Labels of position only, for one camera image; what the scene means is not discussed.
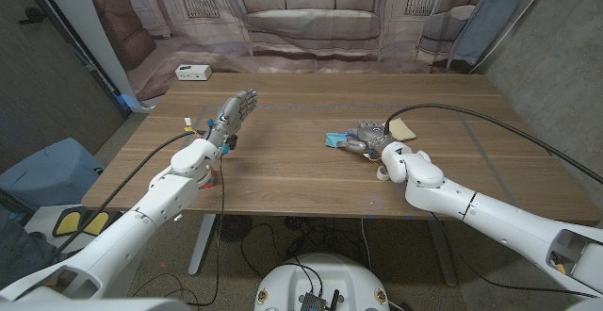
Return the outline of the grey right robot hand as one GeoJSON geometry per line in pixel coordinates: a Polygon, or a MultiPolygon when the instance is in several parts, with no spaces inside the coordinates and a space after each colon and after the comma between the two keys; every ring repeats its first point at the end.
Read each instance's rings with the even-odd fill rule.
{"type": "Polygon", "coordinates": [[[360,154],[371,154],[380,157],[384,148],[395,140],[385,133],[380,123],[358,121],[357,126],[346,132],[347,139],[338,141],[336,148],[343,148],[360,154]]]}

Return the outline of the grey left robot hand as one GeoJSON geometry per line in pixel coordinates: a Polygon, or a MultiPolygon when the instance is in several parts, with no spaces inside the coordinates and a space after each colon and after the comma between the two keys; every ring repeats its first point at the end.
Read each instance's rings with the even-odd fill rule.
{"type": "Polygon", "coordinates": [[[255,109],[257,98],[258,94],[254,89],[242,90],[230,97],[218,111],[203,139],[220,148],[239,131],[243,121],[255,109]]]}

